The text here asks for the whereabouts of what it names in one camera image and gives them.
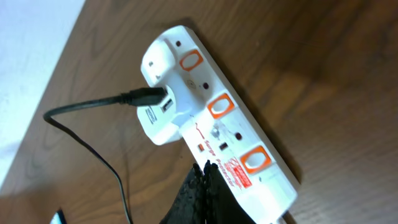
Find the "blue galaxy smartphone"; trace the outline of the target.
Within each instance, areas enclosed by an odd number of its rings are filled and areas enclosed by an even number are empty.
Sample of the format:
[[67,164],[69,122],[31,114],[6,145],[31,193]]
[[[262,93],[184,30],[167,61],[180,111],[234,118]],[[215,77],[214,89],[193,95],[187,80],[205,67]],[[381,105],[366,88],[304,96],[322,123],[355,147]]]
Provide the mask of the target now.
[[49,224],[67,224],[64,213],[62,209],[58,209],[53,215]]

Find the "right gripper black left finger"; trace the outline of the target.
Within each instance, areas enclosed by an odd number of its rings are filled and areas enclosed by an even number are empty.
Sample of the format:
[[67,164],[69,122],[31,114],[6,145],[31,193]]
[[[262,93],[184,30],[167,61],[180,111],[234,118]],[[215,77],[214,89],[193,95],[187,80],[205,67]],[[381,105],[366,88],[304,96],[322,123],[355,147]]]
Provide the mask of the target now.
[[194,163],[183,181],[177,196],[160,224],[202,224],[205,223],[206,190],[203,172]]

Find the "white power strip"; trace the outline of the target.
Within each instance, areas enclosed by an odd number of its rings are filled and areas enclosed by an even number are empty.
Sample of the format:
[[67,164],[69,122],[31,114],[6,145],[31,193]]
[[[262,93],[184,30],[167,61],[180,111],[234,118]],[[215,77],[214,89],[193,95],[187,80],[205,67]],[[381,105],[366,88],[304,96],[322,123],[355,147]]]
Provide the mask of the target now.
[[297,198],[299,182],[197,35],[175,26],[168,40],[188,73],[178,109],[180,134],[200,167],[215,163],[241,208],[256,223],[276,222]]

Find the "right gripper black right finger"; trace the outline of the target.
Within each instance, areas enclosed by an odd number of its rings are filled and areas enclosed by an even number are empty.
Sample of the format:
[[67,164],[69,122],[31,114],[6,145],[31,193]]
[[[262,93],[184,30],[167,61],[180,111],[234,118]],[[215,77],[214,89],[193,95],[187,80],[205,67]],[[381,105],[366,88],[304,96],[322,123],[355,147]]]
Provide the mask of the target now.
[[206,223],[255,224],[235,199],[218,166],[207,161],[203,171]]

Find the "white usb wall charger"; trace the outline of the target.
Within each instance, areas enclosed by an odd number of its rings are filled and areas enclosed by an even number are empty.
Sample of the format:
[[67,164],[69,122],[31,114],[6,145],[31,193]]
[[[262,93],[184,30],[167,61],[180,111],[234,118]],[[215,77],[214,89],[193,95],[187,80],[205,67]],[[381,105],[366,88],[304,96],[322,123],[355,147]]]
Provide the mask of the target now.
[[151,88],[163,88],[166,92],[159,103],[138,107],[145,134],[158,146],[180,140],[182,122],[176,119],[184,112],[178,106],[180,98],[188,93],[188,73],[177,65],[177,53],[168,40],[156,40],[149,46],[142,58],[141,72]]

